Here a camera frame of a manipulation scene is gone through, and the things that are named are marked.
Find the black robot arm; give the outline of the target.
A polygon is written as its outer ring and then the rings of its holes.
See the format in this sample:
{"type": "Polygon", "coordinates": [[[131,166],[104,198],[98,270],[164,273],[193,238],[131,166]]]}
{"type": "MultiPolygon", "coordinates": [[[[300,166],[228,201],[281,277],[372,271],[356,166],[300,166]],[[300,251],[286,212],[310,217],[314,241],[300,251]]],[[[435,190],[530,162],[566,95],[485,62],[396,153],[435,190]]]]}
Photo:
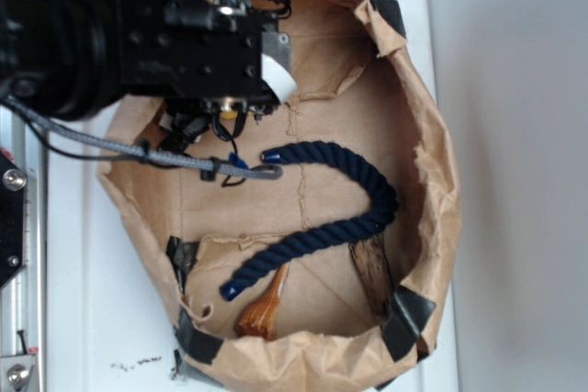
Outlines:
{"type": "Polygon", "coordinates": [[[1,0],[1,92],[62,120],[125,95],[269,113],[296,90],[280,19],[253,0],[1,0]]]}

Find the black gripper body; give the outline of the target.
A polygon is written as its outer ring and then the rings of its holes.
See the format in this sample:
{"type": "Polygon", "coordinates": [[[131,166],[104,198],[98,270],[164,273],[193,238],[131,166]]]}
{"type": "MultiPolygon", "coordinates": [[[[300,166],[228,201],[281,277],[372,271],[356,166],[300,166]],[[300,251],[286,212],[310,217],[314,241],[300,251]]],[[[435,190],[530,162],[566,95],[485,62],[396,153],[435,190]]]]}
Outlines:
{"type": "Polygon", "coordinates": [[[263,71],[277,15],[251,0],[117,0],[120,84],[130,93],[276,106],[263,71]]]}

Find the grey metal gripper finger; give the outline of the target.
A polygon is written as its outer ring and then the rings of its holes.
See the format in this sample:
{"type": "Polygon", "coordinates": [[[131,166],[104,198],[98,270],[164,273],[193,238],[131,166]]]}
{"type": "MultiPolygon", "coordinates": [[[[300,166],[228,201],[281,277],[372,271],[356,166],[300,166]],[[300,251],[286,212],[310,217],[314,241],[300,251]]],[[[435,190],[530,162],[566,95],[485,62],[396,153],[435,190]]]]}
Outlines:
{"type": "Polygon", "coordinates": [[[264,31],[262,33],[262,52],[274,59],[288,72],[291,71],[291,44],[287,33],[264,31]]]}

